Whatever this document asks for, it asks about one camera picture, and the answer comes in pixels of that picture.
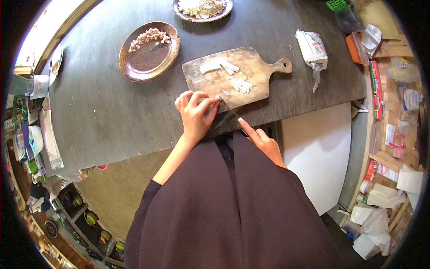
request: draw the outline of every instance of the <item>orange container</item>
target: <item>orange container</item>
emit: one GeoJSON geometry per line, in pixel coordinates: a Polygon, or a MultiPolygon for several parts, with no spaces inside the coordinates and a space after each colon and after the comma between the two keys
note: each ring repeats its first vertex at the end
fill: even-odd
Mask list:
{"type": "Polygon", "coordinates": [[[361,47],[361,34],[352,32],[352,34],[347,36],[345,40],[347,41],[348,49],[350,50],[351,57],[354,63],[361,65],[369,65],[369,58],[367,56],[367,53],[361,47]]]}

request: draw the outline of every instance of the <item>black sleeve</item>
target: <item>black sleeve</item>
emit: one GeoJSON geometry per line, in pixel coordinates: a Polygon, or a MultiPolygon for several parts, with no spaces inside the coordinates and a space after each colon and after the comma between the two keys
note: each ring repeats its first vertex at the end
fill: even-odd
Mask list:
{"type": "Polygon", "coordinates": [[[139,263],[139,248],[142,236],[143,224],[145,222],[146,213],[151,205],[152,199],[157,194],[161,185],[151,180],[143,193],[139,208],[136,211],[132,225],[127,233],[124,263],[126,268],[138,268],[139,263]]]}

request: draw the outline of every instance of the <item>wooden cutting board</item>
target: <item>wooden cutting board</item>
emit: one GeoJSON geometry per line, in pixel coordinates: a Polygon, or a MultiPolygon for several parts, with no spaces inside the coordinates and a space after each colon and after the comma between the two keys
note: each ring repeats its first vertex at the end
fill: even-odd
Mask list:
{"type": "Polygon", "coordinates": [[[255,49],[251,47],[215,53],[182,65],[190,90],[207,92],[210,97],[215,97],[219,93],[222,95],[228,104],[228,108],[225,107],[224,102],[221,102],[218,113],[269,97],[270,76],[274,72],[291,73],[292,69],[293,66],[288,58],[280,59],[277,63],[270,65],[265,63],[255,49]],[[240,68],[239,72],[233,74],[235,78],[246,80],[253,84],[251,91],[247,95],[243,95],[233,88],[231,81],[228,80],[230,75],[222,67],[205,74],[200,72],[200,66],[210,61],[215,61],[217,58],[224,58],[240,68]],[[222,90],[228,91],[230,96],[226,97],[222,90]]]}

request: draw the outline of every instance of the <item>bowl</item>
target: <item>bowl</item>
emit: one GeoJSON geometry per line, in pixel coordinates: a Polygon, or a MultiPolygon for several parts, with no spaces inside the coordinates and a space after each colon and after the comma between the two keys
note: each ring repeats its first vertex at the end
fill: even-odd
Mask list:
{"type": "Polygon", "coordinates": [[[160,76],[176,60],[179,51],[179,35],[175,27],[166,22],[149,22],[134,30],[124,41],[120,50],[121,73],[131,81],[145,82],[160,76]],[[170,44],[161,43],[159,39],[140,44],[140,49],[129,53],[130,43],[144,34],[149,28],[166,32],[170,44]]]}
{"type": "Polygon", "coordinates": [[[231,12],[234,6],[234,0],[228,0],[228,2],[225,4],[224,9],[221,11],[221,13],[215,16],[209,17],[207,19],[199,19],[199,18],[196,18],[195,16],[186,15],[182,13],[182,11],[179,11],[178,3],[179,3],[179,0],[173,0],[172,9],[174,14],[177,15],[179,18],[189,22],[213,22],[213,21],[222,19],[223,17],[227,16],[231,12]]]}

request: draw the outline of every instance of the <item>cutting board handle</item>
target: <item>cutting board handle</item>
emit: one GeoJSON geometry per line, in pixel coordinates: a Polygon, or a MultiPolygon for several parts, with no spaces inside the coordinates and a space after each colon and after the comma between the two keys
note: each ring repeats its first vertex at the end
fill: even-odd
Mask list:
{"type": "Polygon", "coordinates": [[[288,58],[282,58],[276,63],[269,66],[273,70],[272,73],[274,72],[291,73],[293,71],[293,65],[291,64],[291,61],[288,58]]]}

